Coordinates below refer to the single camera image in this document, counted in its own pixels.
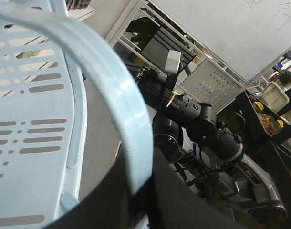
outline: cable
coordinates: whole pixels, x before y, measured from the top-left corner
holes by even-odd
[[[243,121],[243,123],[244,123],[244,127],[246,127],[246,120],[245,120],[245,118],[244,118],[241,114],[239,114],[238,112],[233,112],[233,113],[230,113],[230,114],[228,114],[228,115],[226,116],[226,124],[225,124],[225,127],[228,126],[228,118],[229,118],[230,116],[232,116],[232,115],[236,115],[236,116],[238,116],[238,117]]]
[[[185,171],[185,170],[188,170],[188,169],[191,169],[191,168],[195,168],[195,167],[186,167],[186,168],[181,168],[181,170]]]
[[[202,174],[198,175],[197,177],[195,177],[193,180],[191,180],[191,181],[188,183],[188,186],[192,186],[192,185],[194,185],[194,184],[198,181],[198,179],[199,179],[200,177],[202,177],[202,176],[204,176],[204,175],[207,175],[207,174],[210,174],[210,173],[212,173],[212,171],[209,171],[209,172],[202,173]]]
[[[162,91],[162,93],[161,93],[161,95],[160,95],[160,98],[159,98],[159,107],[158,107],[157,112],[156,112],[156,114],[155,114],[155,116],[154,116],[154,118],[153,118],[152,126],[153,126],[154,123],[155,123],[156,117],[160,114],[160,110],[161,110],[161,107],[162,107],[162,105],[163,105],[164,94],[165,94],[165,92],[166,92],[166,88],[167,88],[167,81],[166,81],[166,83],[165,83],[165,85],[164,85],[164,89],[163,89],[163,91]]]
[[[175,162],[173,163],[174,167],[177,169],[177,171],[179,172],[180,176],[183,178],[185,184],[188,184],[188,178],[183,170],[183,168],[179,165],[179,163]]]
[[[230,208],[230,204],[229,204],[229,200],[226,198],[226,196],[224,194],[222,194],[219,190],[217,190],[217,182],[214,183],[213,185],[213,191],[211,193],[211,195],[208,197],[207,202],[210,204],[210,201],[213,197],[213,195],[218,192],[218,194],[220,195],[220,198],[226,202],[227,206]]]
[[[193,155],[197,156],[197,148],[195,143],[193,143]]]
[[[224,167],[221,166],[221,168],[212,169],[212,170],[208,171],[208,173],[221,173],[221,172],[224,172],[228,168],[232,167],[235,163],[236,163],[236,161],[232,162],[231,164],[225,164]]]

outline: food item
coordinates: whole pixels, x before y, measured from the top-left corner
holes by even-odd
[[[278,126],[279,126],[280,128],[283,128],[283,121],[282,121],[282,120],[277,119],[277,123],[278,123]]]
[[[253,105],[254,105],[254,107],[255,107],[255,109],[257,110],[257,111],[263,111],[263,109],[264,109],[264,106],[263,106],[263,104],[262,103],[260,103],[260,102],[253,102],[252,103]]]
[[[270,134],[270,135],[275,135],[277,133],[274,124],[270,121],[270,116],[267,114],[263,114],[262,117],[260,118],[260,121],[263,123],[265,130]]]
[[[255,102],[255,101],[257,101],[256,97],[253,96],[253,95],[251,95],[251,94],[249,94],[249,100],[250,100],[252,103]]]

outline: yellow object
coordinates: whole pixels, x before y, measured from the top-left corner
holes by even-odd
[[[140,65],[144,65],[146,67],[149,67],[150,66],[143,59],[141,59],[139,56],[137,56],[133,52],[131,54],[131,60],[132,60],[133,63],[137,63],[137,64],[140,64]]]
[[[277,123],[278,123],[278,126],[283,128],[283,121],[280,120],[280,119],[277,119]]]
[[[262,103],[260,103],[260,102],[253,102],[252,104],[254,105],[254,107],[255,107],[255,109],[256,109],[257,111],[263,111],[264,106],[263,106]]]

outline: metal grille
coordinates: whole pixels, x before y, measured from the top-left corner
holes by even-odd
[[[212,104],[217,112],[243,90],[210,61],[203,62],[180,86],[200,102]]]

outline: perforated plastic panel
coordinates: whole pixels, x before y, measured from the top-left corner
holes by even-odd
[[[51,11],[47,0],[24,2]],[[62,50],[0,20],[0,227],[40,228],[59,215],[73,121]]]
[[[203,62],[180,86],[200,102],[212,104],[217,112],[243,90],[210,61]]]

